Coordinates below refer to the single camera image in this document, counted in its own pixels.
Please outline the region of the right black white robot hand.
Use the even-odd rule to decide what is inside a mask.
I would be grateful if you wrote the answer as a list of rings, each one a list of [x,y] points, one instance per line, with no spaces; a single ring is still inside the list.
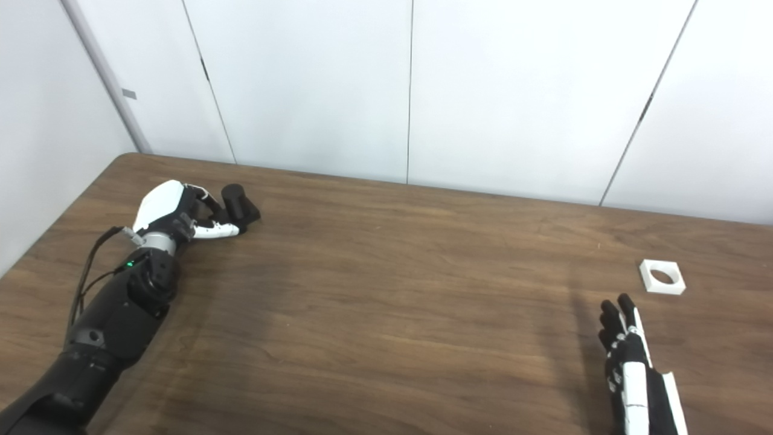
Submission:
[[[597,334],[605,349],[613,434],[687,434],[674,374],[655,369],[640,311],[620,294],[604,300]]]

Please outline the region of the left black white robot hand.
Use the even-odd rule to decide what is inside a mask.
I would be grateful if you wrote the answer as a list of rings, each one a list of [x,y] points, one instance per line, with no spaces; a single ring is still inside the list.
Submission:
[[[191,240],[226,239],[244,232],[233,223],[212,219],[199,220],[198,206],[212,212],[224,208],[200,185],[181,181],[163,182],[148,192],[140,203],[132,226],[132,239],[141,248],[171,253]]]

